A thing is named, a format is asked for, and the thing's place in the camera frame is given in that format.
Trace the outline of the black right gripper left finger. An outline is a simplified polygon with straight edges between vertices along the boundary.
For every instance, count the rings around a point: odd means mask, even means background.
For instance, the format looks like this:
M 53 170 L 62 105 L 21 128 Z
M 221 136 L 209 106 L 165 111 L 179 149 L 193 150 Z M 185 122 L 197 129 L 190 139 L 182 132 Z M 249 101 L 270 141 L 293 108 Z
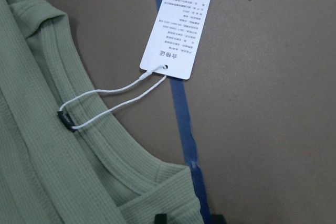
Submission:
M 167 224 L 167 212 L 161 211 L 155 214 L 154 224 Z

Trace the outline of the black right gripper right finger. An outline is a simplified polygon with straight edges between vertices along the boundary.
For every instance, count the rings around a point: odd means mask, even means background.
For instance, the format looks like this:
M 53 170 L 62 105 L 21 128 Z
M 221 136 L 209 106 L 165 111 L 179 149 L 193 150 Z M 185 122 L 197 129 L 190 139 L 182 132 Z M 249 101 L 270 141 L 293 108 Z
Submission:
M 226 219 L 223 215 L 213 214 L 212 224 L 226 224 Z

